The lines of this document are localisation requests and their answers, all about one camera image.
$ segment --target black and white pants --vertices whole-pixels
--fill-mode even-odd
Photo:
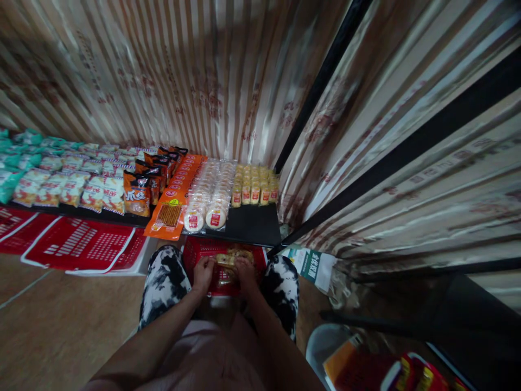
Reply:
[[[139,330],[176,305],[191,289],[181,252],[171,245],[161,247],[148,264]],[[294,341],[298,312],[298,273],[289,258],[277,255],[269,260],[260,291]]]

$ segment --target black shelf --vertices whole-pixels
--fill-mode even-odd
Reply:
[[[75,208],[70,205],[60,205],[59,207],[33,206],[27,208],[20,204],[10,202],[7,206],[33,212],[71,216],[85,220],[127,225],[137,228],[145,228],[150,221],[148,217],[136,216],[130,213],[126,213],[123,216],[105,210],[101,213],[96,213],[89,209]],[[206,230],[205,234],[195,235],[230,242],[261,245],[264,247],[274,247],[281,241],[277,206],[275,204],[268,206],[244,205],[236,209],[230,208],[225,228],[224,231]]]
[[[243,205],[230,208],[225,231],[207,229],[200,237],[223,239],[231,242],[274,247],[281,241],[277,206]]]

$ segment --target orange packaging strip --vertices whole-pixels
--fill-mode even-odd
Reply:
[[[188,202],[188,191],[203,169],[206,156],[186,155],[154,209],[145,235],[166,240],[179,240],[183,230],[183,206]]]

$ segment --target striped curtain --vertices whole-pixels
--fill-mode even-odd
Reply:
[[[298,225],[520,45],[510,1],[372,3],[282,173]],[[518,256],[521,91],[300,239],[370,274]]]
[[[270,165],[348,6],[5,0],[0,124]]]

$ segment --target red shopping basket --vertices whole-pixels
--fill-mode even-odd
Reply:
[[[128,247],[135,228],[59,217],[22,255],[22,262],[44,268],[107,273]]]
[[[0,253],[22,255],[56,216],[0,207]]]
[[[215,257],[217,254],[227,254],[228,249],[240,248],[251,251],[253,253],[253,260],[257,270],[257,281],[260,282],[268,259],[264,249],[260,246],[253,246],[247,244],[238,244],[220,241],[209,238],[199,238],[195,236],[188,236],[183,250],[183,262],[185,263],[185,270],[190,282],[194,281],[194,267],[199,260],[204,256]],[[219,286],[218,280],[226,280],[228,276],[224,273],[224,268],[215,265],[213,269],[213,278],[208,293],[211,296],[238,296],[240,287],[238,283]]]
[[[132,239],[129,242],[129,245],[126,247],[125,251],[121,254],[121,256],[116,260],[114,267],[111,269],[112,272],[117,270],[128,270],[130,269],[137,260],[145,241],[147,240],[146,236],[143,236],[145,230],[142,228],[136,228],[136,232],[132,236]]]

